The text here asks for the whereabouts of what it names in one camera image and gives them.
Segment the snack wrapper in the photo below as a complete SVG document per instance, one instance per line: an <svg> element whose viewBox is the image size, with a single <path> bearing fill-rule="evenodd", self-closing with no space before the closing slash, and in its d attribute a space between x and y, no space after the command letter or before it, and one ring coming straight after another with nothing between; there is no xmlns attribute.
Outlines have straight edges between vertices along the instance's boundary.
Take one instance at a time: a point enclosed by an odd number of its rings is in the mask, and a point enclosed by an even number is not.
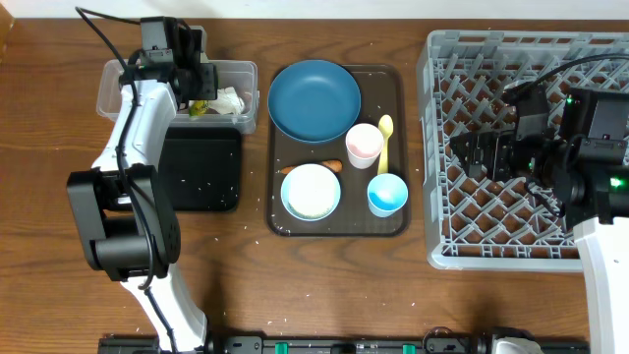
<svg viewBox="0 0 629 354"><path fill-rule="evenodd" d="M209 111L215 111L221 115L238 115L245 111L244 100L237 94L233 87L220 88L215 100L197 100L189 108L191 117L202 116Z"/></svg>

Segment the light blue plastic cup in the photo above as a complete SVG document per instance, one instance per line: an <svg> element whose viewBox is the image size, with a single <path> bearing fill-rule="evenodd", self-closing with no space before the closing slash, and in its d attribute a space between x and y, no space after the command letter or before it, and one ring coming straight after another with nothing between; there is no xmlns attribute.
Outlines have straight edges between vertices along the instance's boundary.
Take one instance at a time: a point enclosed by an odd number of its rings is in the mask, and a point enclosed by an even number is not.
<svg viewBox="0 0 629 354"><path fill-rule="evenodd" d="M385 218L401 209L407 203L408 196L407 184L394 174L376 175L368 183L368 207L377 217Z"/></svg>

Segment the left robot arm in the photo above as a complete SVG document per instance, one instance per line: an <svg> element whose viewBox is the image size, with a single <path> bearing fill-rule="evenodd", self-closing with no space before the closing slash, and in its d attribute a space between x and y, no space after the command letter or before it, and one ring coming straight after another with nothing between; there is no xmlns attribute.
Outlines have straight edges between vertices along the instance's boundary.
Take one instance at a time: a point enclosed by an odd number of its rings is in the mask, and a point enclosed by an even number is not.
<svg viewBox="0 0 629 354"><path fill-rule="evenodd" d="M179 222L158 176L167 131L193 100L217 97L217 74L204 54L206 33L173 17L135 22L142 46L118 60L121 107L109 141L67 193L88 265L141 304L155 337L111 335L100 353L213 353L205 313L177 266Z"/></svg>

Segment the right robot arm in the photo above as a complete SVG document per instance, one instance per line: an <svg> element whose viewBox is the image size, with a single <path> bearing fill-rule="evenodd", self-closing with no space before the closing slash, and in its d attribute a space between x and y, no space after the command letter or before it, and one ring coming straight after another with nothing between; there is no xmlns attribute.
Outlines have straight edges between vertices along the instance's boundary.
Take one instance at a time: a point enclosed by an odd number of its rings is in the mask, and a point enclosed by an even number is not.
<svg viewBox="0 0 629 354"><path fill-rule="evenodd" d="M542 86L506 93L518 121L512 130L471 132L450 148L471 178L522 177L550 189L572 231L582 263L594 353L628 350L628 96L572 88L558 130L547 125Z"/></svg>

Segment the pink plastic cup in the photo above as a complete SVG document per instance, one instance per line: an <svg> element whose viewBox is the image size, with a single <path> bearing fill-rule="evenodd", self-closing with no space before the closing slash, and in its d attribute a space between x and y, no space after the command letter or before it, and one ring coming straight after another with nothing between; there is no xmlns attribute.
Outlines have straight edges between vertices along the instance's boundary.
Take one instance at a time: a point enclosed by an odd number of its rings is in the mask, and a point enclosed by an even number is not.
<svg viewBox="0 0 629 354"><path fill-rule="evenodd" d="M351 165L358 169L367 169L382 152L383 135L375 125L357 124L347 132L345 145Z"/></svg>

